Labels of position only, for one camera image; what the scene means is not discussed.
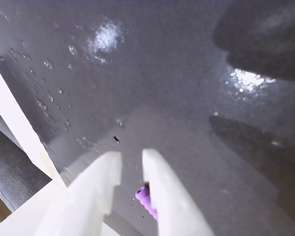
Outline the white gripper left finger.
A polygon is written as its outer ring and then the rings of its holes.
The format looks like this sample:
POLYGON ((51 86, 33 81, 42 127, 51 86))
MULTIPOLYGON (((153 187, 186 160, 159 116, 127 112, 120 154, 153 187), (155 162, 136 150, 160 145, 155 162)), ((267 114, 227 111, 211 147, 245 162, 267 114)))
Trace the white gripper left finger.
POLYGON ((121 153, 94 160, 50 204, 37 236, 116 236, 103 222, 112 211, 114 187, 121 183, 121 153))

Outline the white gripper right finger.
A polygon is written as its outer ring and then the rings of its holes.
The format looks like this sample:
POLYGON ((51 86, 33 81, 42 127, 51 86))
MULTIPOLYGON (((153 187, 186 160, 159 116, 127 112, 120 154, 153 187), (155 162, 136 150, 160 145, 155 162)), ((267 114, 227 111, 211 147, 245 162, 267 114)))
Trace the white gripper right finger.
POLYGON ((142 151, 143 179, 151 207, 157 210, 159 236, 213 236, 214 232, 165 158, 155 149, 142 151))

